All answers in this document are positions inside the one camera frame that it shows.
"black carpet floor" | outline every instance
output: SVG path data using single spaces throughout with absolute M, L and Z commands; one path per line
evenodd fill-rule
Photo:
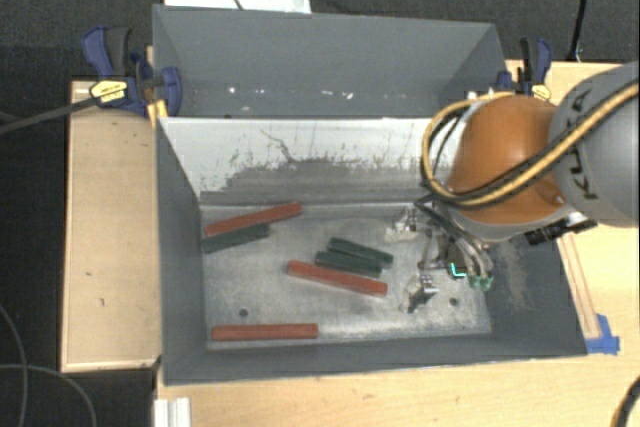
M 133 29 L 131 43 L 151 42 L 150 6 L 161 0 L 0 0 L 0 111 L 32 115 L 62 105 L 73 77 L 90 75 L 79 40 L 95 25 Z M 579 0 L 312 0 L 315 12 L 375 14 L 494 23 L 505 56 L 519 39 L 542 36 L 566 57 Z M 638 0 L 589 0 L 581 58 L 638 58 Z M 0 137 L 0 304 L 16 323 L 31 364 L 57 367 L 65 208 L 65 122 Z M 0 322 L 0 365 L 18 352 Z M 150 372 L 80 376 L 101 426 L 149 421 Z M 18 420 L 20 376 L 0 370 L 0 423 Z M 34 376 L 27 425 L 88 425 L 64 383 Z

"blue clamp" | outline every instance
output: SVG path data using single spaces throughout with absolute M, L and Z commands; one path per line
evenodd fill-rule
M 609 321 L 604 315 L 596 313 L 602 335 L 600 338 L 585 340 L 589 354 L 611 354 L 616 356 L 620 351 L 620 337 L 613 336 L 609 328 Z
M 182 83 L 175 67 L 163 68 L 162 82 L 153 82 L 153 68 L 138 53 L 128 53 L 127 44 L 130 29 L 97 26 L 89 30 L 81 40 L 86 61 L 103 80 L 116 77 L 127 84 L 126 95 L 108 104 L 98 104 L 103 108 L 123 109 L 138 116 L 147 116 L 147 104 L 143 90 L 151 84 L 154 88 L 164 87 L 164 98 L 169 116 L 176 116 L 182 103 Z
M 518 68 L 518 82 L 513 83 L 510 72 L 498 74 L 495 89 L 498 91 L 515 91 L 527 96 L 534 94 L 534 86 L 544 84 L 547 72 L 551 69 L 553 55 L 551 46 L 544 39 L 538 38 L 533 46 L 528 38 L 520 40 L 524 67 Z

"red stick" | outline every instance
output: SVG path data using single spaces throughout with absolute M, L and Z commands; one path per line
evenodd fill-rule
M 346 288 L 361 294 L 385 296 L 387 295 L 387 284 L 383 281 L 363 278 L 355 274 L 342 271 L 318 267 L 306 262 L 291 260 L 287 265 L 287 274 L 297 278 L 317 281 L 326 285 L 333 285 Z
M 214 342 L 246 340 L 308 340 L 318 338 L 318 324 L 253 324 L 216 326 L 211 330 Z
M 253 212 L 251 214 L 211 223 L 207 225 L 204 232 L 207 237 L 213 237 L 215 235 L 220 235 L 221 233 L 247 228 L 248 226 L 253 226 L 255 224 L 269 224 L 277 221 L 284 221 L 285 219 L 300 215 L 301 213 L 302 205 L 300 203 L 287 203 L 285 205 L 261 210 L 260 212 Z

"yellow cable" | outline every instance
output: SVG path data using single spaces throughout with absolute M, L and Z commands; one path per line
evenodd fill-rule
M 591 130 L 600 120 L 602 120 L 607 114 L 609 114 L 612 110 L 622 105 L 624 102 L 630 100 L 631 98 L 638 96 L 638 84 L 631 85 L 614 97 L 610 98 L 606 102 L 604 102 L 596 112 L 594 112 L 589 118 L 581 122 L 576 128 L 569 134 L 564 140 L 562 140 L 558 145 L 551 151 L 549 154 L 541 159 L 539 162 L 531 166 L 527 171 L 523 172 L 521 175 L 514 178 L 512 181 L 505 183 L 504 185 L 497 188 L 495 191 L 492 191 L 484 196 L 480 196 L 478 198 L 469 199 L 469 200 L 461 200 L 456 202 L 457 206 L 460 207 L 473 207 L 473 206 L 481 206 L 485 203 L 489 203 L 495 199 L 508 195 L 514 189 L 517 189 L 522 184 L 526 183 L 530 179 L 532 179 L 537 174 L 541 173 L 543 170 L 553 164 L 553 162 L 558 159 L 562 154 L 564 154 L 571 146 L 573 146 L 584 134 L 586 134 L 589 130 Z M 438 183 L 432 173 L 431 165 L 429 163 L 429 136 L 431 131 L 435 127 L 436 123 L 438 123 L 443 116 L 449 114 L 452 111 L 467 107 L 471 105 L 471 103 L 475 103 L 476 101 L 484 101 L 490 98 L 497 98 L 497 95 L 484 95 L 475 100 L 466 100 L 463 102 L 457 102 L 456 104 L 451 105 L 450 107 L 443 110 L 441 113 L 438 113 L 436 117 L 433 118 L 431 123 L 427 126 L 425 130 L 425 135 L 423 137 L 423 163 L 425 168 L 425 174 L 427 176 L 427 180 L 429 181 L 429 186 L 437 193 L 451 198 L 456 199 L 460 197 L 460 195 L 451 193 L 446 188 L 442 187 L 440 183 Z

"bin floor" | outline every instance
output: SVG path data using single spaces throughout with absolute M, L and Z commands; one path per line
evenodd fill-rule
M 469 335 L 490 332 L 484 294 L 466 280 L 432 272 L 440 292 L 414 314 L 401 311 L 406 287 L 417 275 L 427 238 L 385 242 L 385 231 L 405 204 L 303 204 L 303 214 L 271 225 L 270 236 L 234 248 L 203 254 L 208 328 L 225 324 L 308 323 L 319 325 L 315 340 L 213 342 L 209 350 L 278 345 Z M 205 225 L 259 210 L 259 206 L 203 206 Z M 384 269 L 386 297 L 371 297 L 287 276 L 289 260 L 312 263 L 331 237 L 340 237 L 394 255 Z

